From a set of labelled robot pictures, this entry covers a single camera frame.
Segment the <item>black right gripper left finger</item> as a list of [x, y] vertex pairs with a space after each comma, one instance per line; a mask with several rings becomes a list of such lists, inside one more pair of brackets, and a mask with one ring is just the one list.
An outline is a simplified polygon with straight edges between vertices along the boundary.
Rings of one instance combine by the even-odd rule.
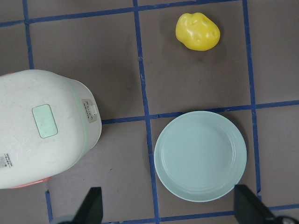
[[100, 224], [103, 219], [103, 201], [101, 187], [92, 187], [88, 191], [72, 224]]

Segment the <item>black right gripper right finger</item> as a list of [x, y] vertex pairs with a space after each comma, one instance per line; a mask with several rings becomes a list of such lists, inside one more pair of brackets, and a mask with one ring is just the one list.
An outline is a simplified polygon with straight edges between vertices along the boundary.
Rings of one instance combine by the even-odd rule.
[[244, 184], [234, 187], [234, 216], [239, 224], [273, 224], [275, 216]]

